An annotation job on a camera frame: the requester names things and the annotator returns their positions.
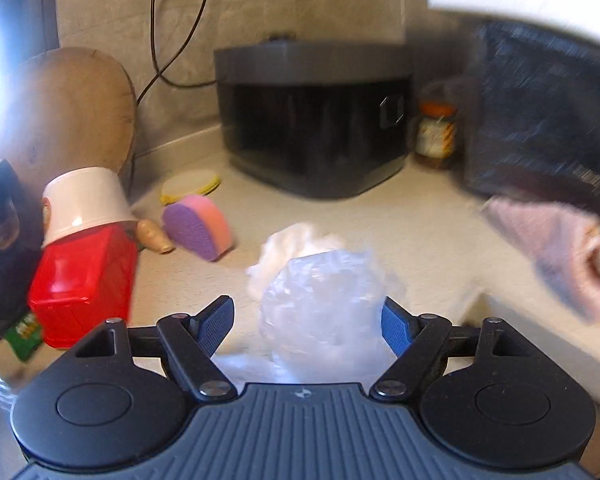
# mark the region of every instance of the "black power cord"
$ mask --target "black power cord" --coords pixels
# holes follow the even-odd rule
[[[176,83],[164,75],[165,70],[167,70],[173,64],[173,62],[176,61],[176,59],[178,59],[178,56],[180,56],[180,54],[183,53],[184,49],[187,47],[187,45],[193,38],[193,35],[194,35],[196,29],[198,28],[198,25],[200,24],[200,20],[202,19],[202,14],[205,11],[206,1],[207,0],[202,0],[202,3],[200,4],[200,10],[198,11],[198,16],[196,17],[196,21],[194,22],[193,26],[191,27],[191,30],[189,31],[189,35],[187,36],[187,39],[184,41],[184,43],[182,43],[180,48],[176,51],[176,53],[173,55],[173,57],[171,57],[171,59],[167,62],[167,64],[165,66],[163,66],[162,68],[160,68],[160,66],[158,65],[158,60],[157,60],[157,56],[155,53],[155,0],[151,0],[151,15],[150,15],[149,29],[150,29],[150,41],[151,41],[151,61],[154,66],[155,76],[154,76],[154,78],[151,79],[151,81],[149,81],[148,85],[144,87],[144,90],[142,90],[142,92],[140,92],[140,95],[138,96],[137,104],[140,104],[140,101],[142,101],[142,98],[146,95],[146,93],[154,85],[154,83],[156,81],[158,81],[158,79],[164,81],[169,86],[172,86],[174,88],[183,88],[183,89],[202,88],[205,86],[211,86],[211,85],[215,84],[215,82],[216,82],[215,80],[205,81],[202,83],[193,83],[193,84]]]

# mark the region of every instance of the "white bowl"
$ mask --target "white bowl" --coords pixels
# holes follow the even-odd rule
[[[53,179],[43,198],[42,247],[74,233],[117,222],[138,222],[118,176],[107,168],[82,168]]]

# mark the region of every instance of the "round cutting board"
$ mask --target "round cutting board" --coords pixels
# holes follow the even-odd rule
[[[0,158],[32,198],[67,171],[102,166],[125,180],[136,99],[122,65],[92,48],[50,50],[22,63],[0,93]]]

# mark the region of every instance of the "red plastic container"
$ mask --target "red plastic container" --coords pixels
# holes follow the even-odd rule
[[[118,224],[47,246],[29,289],[45,343],[69,348],[109,317],[128,319],[138,248]]]

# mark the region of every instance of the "beige wall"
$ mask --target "beige wall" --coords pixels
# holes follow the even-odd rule
[[[158,51],[168,59],[186,37],[200,0],[160,0]],[[169,74],[195,82],[213,78],[213,49],[256,43],[270,32],[300,38],[409,41],[420,78],[454,65],[458,20],[426,9],[426,0],[209,0],[194,40]],[[92,46],[116,57],[136,91],[151,79],[149,0],[58,0],[61,46]],[[179,91],[156,83],[140,107],[138,153],[218,122],[214,87]]]

